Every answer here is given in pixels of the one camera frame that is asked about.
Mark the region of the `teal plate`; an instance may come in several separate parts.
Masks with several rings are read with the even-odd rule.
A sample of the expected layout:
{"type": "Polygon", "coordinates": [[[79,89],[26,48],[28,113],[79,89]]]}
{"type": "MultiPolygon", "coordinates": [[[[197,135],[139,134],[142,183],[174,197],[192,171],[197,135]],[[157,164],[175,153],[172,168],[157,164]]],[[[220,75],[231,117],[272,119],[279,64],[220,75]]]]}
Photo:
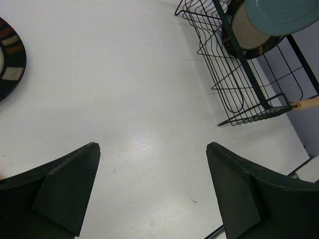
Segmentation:
{"type": "Polygon", "coordinates": [[[270,36],[301,31],[319,20],[318,0],[246,0],[250,23],[270,36]]]}

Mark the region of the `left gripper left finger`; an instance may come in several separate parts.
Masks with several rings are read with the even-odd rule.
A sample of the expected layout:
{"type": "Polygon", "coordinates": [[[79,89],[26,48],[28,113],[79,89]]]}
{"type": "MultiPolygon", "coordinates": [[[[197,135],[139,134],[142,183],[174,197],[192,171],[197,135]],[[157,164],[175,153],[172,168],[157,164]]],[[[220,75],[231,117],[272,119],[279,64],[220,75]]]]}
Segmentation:
{"type": "Polygon", "coordinates": [[[0,181],[2,239],[74,239],[80,235],[100,161],[91,142],[0,181]]]}

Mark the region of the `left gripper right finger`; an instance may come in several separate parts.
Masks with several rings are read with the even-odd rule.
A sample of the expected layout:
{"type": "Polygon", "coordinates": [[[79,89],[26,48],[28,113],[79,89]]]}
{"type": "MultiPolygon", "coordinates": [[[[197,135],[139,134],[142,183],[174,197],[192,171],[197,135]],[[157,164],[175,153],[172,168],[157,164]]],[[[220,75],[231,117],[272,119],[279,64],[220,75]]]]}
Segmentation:
{"type": "Polygon", "coordinates": [[[319,186],[212,142],[207,161],[228,239],[317,239],[319,186]]]}

